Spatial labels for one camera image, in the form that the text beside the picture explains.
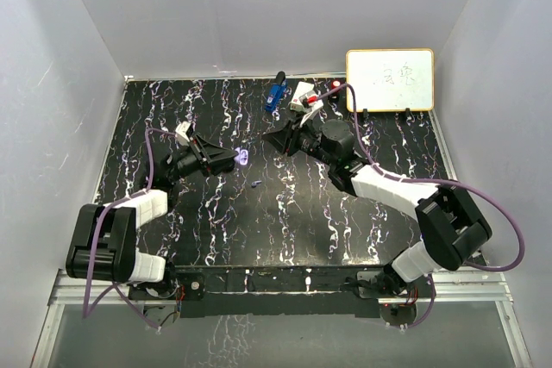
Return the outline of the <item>purple earbud charging case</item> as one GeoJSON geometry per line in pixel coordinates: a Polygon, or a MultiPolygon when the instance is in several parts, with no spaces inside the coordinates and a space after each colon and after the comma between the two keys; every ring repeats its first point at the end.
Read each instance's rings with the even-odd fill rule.
{"type": "Polygon", "coordinates": [[[237,155],[235,156],[236,164],[240,166],[246,166],[248,164],[249,152],[245,148],[237,148],[237,155]]]}

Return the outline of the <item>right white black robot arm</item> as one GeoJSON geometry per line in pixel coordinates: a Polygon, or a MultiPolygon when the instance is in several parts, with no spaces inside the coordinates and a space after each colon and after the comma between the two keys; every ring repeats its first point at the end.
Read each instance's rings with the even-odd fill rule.
{"type": "Polygon", "coordinates": [[[468,192],[455,185],[409,183],[376,172],[354,148],[346,122],[288,121],[263,134],[279,153],[301,151],[328,166],[331,183],[351,196],[383,203],[416,220],[422,239],[406,248],[369,281],[365,289],[404,296],[416,280],[433,271],[455,271],[492,236],[492,230],[468,192]]]}

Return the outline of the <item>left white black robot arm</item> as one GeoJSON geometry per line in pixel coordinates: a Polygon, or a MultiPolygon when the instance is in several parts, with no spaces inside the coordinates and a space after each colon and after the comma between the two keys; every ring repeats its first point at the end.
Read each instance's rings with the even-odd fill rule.
{"type": "Polygon", "coordinates": [[[166,259],[139,251],[137,230],[173,209],[183,178],[196,172],[206,177],[232,172],[238,156],[236,150],[194,134],[177,151],[147,162],[141,181],[144,187],[136,193],[120,201],[81,207],[66,257],[67,275],[121,284],[146,283],[156,296],[172,296],[178,277],[166,269],[166,259]]]}

